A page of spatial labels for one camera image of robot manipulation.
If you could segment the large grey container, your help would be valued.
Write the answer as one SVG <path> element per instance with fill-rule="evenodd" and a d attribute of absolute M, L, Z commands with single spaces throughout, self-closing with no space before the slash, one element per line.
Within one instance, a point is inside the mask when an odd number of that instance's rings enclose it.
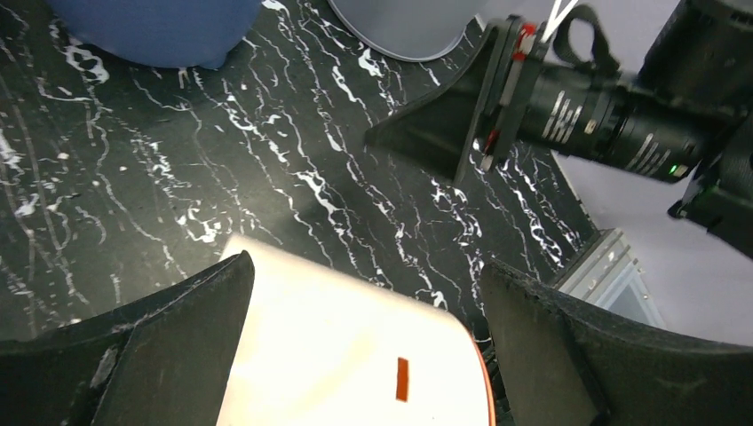
<path fill-rule="evenodd" d="M 480 0 L 328 0 L 347 29 L 390 58 L 426 62 L 454 50 Z"/>

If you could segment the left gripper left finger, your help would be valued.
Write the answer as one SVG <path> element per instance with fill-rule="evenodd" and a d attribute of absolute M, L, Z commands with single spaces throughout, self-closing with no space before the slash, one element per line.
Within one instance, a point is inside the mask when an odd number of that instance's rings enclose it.
<path fill-rule="evenodd" d="M 3 341 L 2 424 L 215 424 L 254 279 L 242 252 L 110 312 Z"/>

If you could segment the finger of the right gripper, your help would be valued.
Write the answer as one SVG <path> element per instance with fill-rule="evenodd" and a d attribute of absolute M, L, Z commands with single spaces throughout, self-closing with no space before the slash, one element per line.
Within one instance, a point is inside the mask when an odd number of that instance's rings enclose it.
<path fill-rule="evenodd" d="M 447 182 L 463 180 L 482 117 L 499 103 L 506 75 L 506 22 L 489 23 L 448 82 L 364 133 L 365 145 L 397 154 Z"/>

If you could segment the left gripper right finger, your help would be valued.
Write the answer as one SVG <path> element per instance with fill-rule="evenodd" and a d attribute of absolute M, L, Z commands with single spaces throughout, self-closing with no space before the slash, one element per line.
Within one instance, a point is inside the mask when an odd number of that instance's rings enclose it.
<path fill-rule="evenodd" d="M 518 425 L 749 425 L 752 350 L 651 327 L 500 263 L 480 292 Z"/>

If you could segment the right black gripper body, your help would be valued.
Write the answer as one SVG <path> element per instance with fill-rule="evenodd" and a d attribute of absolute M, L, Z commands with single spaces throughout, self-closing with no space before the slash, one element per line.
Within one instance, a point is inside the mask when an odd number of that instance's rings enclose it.
<path fill-rule="evenodd" d="M 740 15 L 671 15 L 635 75 L 594 14 L 567 16 L 551 38 L 504 21 L 503 90 L 482 117 L 485 169 L 522 141 L 662 182 L 741 182 Z"/>

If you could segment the blue plastic bucket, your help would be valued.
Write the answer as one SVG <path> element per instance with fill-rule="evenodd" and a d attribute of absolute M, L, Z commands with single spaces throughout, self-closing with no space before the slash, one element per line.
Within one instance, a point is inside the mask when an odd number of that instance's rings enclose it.
<path fill-rule="evenodd" d="M 48 5 L 68 32 L 150 67 L 222 67 L 247 35 L 256 0 L 59 0 Z"/>

